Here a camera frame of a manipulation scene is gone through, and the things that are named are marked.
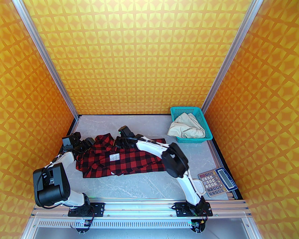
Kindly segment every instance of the black motor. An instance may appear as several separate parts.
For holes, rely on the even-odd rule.
[[[79,154],[85,153],[95,143],[93,138],[89,137],[82,141],[80,138],[80,132],[75,132],[62,138],[63,146],[61,147],[60,153],[70,151],[76,159]]]

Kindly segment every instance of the shirt label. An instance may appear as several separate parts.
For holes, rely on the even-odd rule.
[[[120,160],[119,154],[112,154],[112,155],[109,155],[109,157],[110,157],[110,162]]]

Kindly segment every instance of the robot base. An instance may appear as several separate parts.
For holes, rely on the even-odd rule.
[[[90,203],[94,208],[94,217],[103,217],[105,210],[105,203]],[[92,217],[93,213],[90,211],[90,206],[80,206],[75,209],[69,209],[68,217]]]
[[[177,217],[195,217],[195,215],[193,215],[191,213],[190,206],[187,202],[185,202],[185,203],[181,203],[181,202],[175,203],[173,209],[176,211],[176,216]],[[204,204],[202,210],[198,213],[197,216],[198,217],[201,217],[201,216],[202,217],[205,217],[205,216],[211,217],[211,216],[213,216],[211,206],[208,202],[206,202]]]

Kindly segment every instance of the aluminum frame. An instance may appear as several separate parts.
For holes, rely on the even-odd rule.
[[[44,60],[44,63],[46,67],[48,68],[54,82],[56,83],[60,93],[62,94],[66,104],[68,105],[71,113],[73,114],[75,120],[77,121],[79,118],[78,112],[68,94],[66,91],[64,84],[53,64],[53,61],[44,45],[44,42],[42,41],[39,32],[37,31],[35,24],[23,2],[23,0],[12,0],[13,4],[15,5],[15,8],[17,9],[29,35],[31,36],[37,50],[39,51],[42,59]]]
[[[250,3],[246,14],[244,16],[244,19],[237,31],[237,34],[231,44],[231,47],[229,48],[224,61],[218,71],[218,74],[216,75],[216,78],[209,90],[209,93],[204,101],[204,103],[202,104],[202,112],[203,114],[205,114],[207,112],[207,109],[209,108],[221,82],[223,81],[229,67],[231,66],[250,26],[252,25],[252,22],[255,18],[255,16],[257,15],[261,5],[263,3],[263,0],[252,0],[252,2]]]
[[[191,219],[201,217],[177,217],[171,209],[175,202],[183,200],[166,199],[124,199],[124,198],[91,198],[91,202],[105,202],[103,217],[94,219],[91,228],[190,228]],[[255,228],[249,219],[252,217],[244,200],[211,200],[209,201],[213,217],[215,218],[242,218],[250,238],[258,239]],[[35,205],[22,239],[33,238],[38,227],[51,228],[84,228],[83,222],[87,217],[67,217],[68,207],[60,206],[52,210]]]

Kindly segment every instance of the vented metal panel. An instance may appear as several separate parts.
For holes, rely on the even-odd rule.
[[[40,219],[38,227],[52,228],[84,228],[85,219],[69,220],[69,219]],[[175,220],[102,220],[94,219],[91,228],[191,228],[191,221],[188,219]]]

